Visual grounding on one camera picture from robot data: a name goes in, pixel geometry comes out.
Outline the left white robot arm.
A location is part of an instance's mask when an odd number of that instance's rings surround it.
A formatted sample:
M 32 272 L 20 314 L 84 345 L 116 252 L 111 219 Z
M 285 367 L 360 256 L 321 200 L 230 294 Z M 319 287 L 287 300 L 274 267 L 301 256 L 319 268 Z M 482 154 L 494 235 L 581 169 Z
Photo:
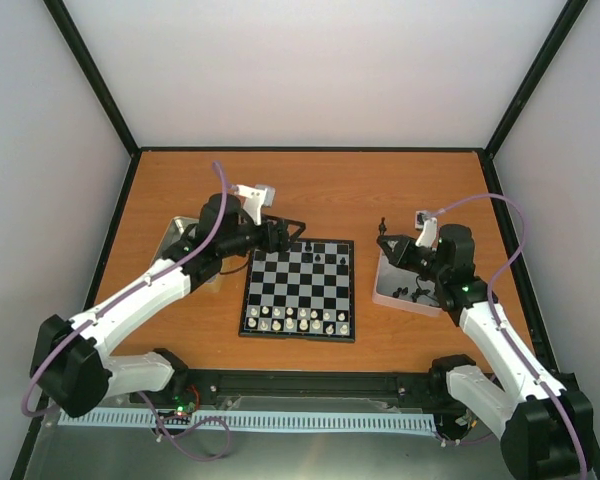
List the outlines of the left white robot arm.
M 199 218 L 165 246 L 150 268 L 102 303 L 40 326 L 30 378 L 60 409 L 81 417 L 102 400 L 154 392 L 166 402 L 188 390 L 188 366 L 166 348 L 117 356 L 117 346 L 147 320 L 221 273 L 225 259 L 254 250 L 286 252 L 305 223 L 258 214 L 235 195 L 215 194 Z

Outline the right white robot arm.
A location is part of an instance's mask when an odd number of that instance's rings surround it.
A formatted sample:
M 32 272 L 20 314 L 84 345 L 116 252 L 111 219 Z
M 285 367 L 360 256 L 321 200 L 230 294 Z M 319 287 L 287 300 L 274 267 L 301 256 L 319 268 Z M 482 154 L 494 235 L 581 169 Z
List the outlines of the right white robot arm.
M 377 244 L 388 263 L 434 285 L 439 307 L 478 347 L 496 378 L 475 365 L 444 374 L 448 395 L 464 404 L 498 439 L 516 479 L 586 478 L 591 469 L 593 407 L 534 357 L 507 320 L 492 288 L 475 272 L 475 242 L 463 225 L 426 221 L 418 238 L 390 235 Z

